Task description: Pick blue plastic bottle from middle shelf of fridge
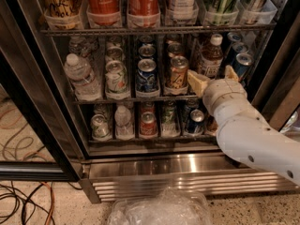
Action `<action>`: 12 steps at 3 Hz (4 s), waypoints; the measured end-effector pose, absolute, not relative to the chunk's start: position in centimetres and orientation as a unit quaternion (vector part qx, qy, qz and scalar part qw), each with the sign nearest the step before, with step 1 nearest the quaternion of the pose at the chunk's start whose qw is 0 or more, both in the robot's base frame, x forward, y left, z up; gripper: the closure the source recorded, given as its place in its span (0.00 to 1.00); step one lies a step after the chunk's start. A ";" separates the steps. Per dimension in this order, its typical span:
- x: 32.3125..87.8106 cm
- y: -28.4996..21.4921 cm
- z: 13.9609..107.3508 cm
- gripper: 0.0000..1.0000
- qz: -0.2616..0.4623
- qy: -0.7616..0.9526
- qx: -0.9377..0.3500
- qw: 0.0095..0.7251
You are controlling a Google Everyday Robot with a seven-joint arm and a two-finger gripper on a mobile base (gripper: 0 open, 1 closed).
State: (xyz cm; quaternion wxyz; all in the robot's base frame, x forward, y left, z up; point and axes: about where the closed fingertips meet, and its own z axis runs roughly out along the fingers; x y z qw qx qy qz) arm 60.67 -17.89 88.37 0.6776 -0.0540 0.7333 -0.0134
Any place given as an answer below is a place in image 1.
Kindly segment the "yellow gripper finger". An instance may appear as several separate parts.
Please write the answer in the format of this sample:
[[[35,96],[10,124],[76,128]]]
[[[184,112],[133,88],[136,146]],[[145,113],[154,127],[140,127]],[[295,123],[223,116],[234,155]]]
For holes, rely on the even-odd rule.
[[[235,73],[234,69],[232,66],[227,65],[225,67],[225,78],[226,79],[230,79],[230,80],[234,80],[236,82],[239,81],[239,77],[238,75]]]
[[[202,74],[198,74],[196,71],[187,71],[187,81],[193,92],[201,98],[203,96],[204,90],[210,83],[210,79]]]

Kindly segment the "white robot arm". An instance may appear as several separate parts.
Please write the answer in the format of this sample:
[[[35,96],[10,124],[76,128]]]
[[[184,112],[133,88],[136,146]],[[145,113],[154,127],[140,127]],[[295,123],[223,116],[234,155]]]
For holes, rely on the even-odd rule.
[[[193,70],[187,81],[217,122],[217,144],[229,158],[300,185],[300,142],[273,129],[248,101],[235,72],[211,80]]]

